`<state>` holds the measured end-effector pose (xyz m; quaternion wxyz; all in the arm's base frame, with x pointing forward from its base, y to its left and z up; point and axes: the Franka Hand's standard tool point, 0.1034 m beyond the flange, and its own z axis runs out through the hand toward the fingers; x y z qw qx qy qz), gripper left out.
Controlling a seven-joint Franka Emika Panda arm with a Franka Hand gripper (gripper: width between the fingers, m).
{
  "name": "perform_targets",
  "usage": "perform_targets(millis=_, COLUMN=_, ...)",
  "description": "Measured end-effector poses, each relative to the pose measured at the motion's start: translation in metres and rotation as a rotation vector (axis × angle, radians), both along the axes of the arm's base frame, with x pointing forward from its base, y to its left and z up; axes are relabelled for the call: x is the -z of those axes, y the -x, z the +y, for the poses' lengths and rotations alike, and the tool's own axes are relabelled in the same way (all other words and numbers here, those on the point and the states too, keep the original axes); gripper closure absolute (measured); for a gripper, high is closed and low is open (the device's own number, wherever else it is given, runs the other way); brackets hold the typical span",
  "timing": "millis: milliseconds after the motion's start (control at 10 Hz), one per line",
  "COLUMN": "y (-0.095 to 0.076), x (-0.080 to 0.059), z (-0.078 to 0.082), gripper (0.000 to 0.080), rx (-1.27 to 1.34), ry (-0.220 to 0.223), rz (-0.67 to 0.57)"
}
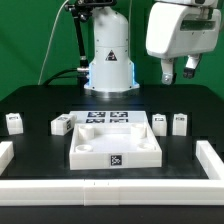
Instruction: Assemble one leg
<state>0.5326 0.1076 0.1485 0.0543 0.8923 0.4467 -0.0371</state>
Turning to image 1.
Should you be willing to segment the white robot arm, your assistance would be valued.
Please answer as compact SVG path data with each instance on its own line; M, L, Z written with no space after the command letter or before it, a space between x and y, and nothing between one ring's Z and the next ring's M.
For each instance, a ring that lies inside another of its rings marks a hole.
M159 58L162 82L174 82L174 63L188 58L183 76L192 78L206 52L217 44L223 0L156 0L149 13L146 50ZM129 58L127 19L110 7L93 10L95 56L88 68L88 95L120 98L139 90Z

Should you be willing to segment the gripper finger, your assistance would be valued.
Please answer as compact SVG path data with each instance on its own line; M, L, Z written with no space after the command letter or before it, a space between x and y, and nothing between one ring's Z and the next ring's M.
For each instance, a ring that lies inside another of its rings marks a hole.
M183 77L188 79L193 78L195 76L195 71L200 61L201 61L200 54L189 55L184 71L183 71Z
M162 83L165 85L171 85L175 80L175 60L173 58L162 59L161 68Z

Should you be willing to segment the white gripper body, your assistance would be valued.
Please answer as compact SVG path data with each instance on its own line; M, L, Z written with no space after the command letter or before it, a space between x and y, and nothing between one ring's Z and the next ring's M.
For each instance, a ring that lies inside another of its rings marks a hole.
M169 59L213 51L220 23L218 9L155 3L148 20L147 53Z

